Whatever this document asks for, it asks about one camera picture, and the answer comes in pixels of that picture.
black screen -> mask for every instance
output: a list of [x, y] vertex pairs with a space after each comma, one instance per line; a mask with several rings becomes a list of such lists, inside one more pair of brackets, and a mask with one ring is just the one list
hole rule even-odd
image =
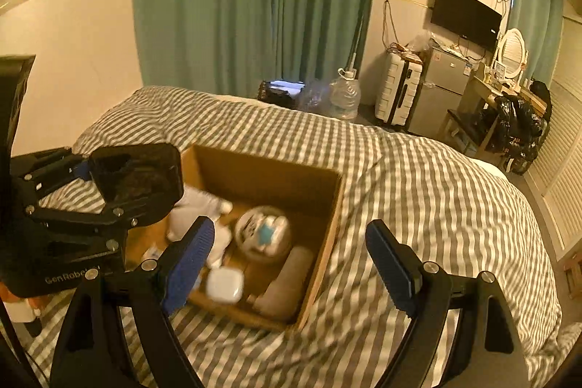
[[435, 0], [431, 22], [492, 52], [501, 14], [478, 0]]

clear plastic bottle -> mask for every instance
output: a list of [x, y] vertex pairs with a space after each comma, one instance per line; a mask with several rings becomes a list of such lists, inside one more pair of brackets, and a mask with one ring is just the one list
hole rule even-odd
[[362, 91], [356, 70], [338, 70], [339, 78], [330, 84], [330, 117], [351, 121], [358, 115]]

gray refrigerator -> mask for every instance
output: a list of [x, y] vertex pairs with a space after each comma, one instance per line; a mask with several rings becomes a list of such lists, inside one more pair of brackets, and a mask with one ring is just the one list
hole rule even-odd
[[436, 138], [447, 109], [457, 109], [469, 80], [471, 65], [451, 53], [433, 48], [423, 65], [406, 130]]

mattress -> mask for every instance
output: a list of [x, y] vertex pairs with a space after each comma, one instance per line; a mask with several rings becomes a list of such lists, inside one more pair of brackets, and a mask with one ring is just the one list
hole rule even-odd
[[[188, 360], [208, 387], [374, 386], [409, 320], [395, 309], [364, 243], [366, 224], [383, 219], [421, 260], [447, 272], [493, 272], [504, 291], [540, 387], [566, 357], [581, 324], [561, 328], [554, 275], [533, 212], [507, 180], [427, 138], [387, 133], [279, 107], [225, 101], [170, 87], [142, 88], [87, 129], [76, 153], [102, 145], [197, 143], [333, 168], [345, 192], [338, 237], [321, 292], [297, 333], [250, 329], [187, 306], [171, 317]], [[94, 184], [77, 180], [44, 205], [98, 212]], [[72, 292], [43, 312], [42, 334], [27, 347], [49, 372]], [[129, 309], [123, 325], [141, 383], [155, 386]], [[458, 314], [449, 311], [426, 385], [438, 383]]]

checkered blanket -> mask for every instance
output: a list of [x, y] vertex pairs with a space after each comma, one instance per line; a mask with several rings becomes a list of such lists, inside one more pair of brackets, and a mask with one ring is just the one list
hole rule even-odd
[[[223, 101], [206, 93], [147, 87], [107, 112], [75, 143], [76, 153], [102, 145], [170, 142], [333, 168], [345, 177], [333, 254], [305, 328], [250, 329], [187, 306], [171, 318], [188, 359], [207, 387], [374, 386], [408, 325], [395, 309], [364, 244], [372, 219], [383, 219], [421, 260], [447, 272], [493, 272], [517, 325], [532, 386], [542, 386], [566, 357], [580, 324], [560, 330], [554, 275], [524, 196], [438, 142], [387, 133], [278, 107]], [[77, 180], [48, 206], [98, 211], [92, 183]], [[48, 373], [71, 292], [43, 314], [44, 330], [28, 351]], [[141, 383], [155, 386], [131, 311], [122, 310]], [[427, 386], [438, 383], [458, 314], [450, 311]]]

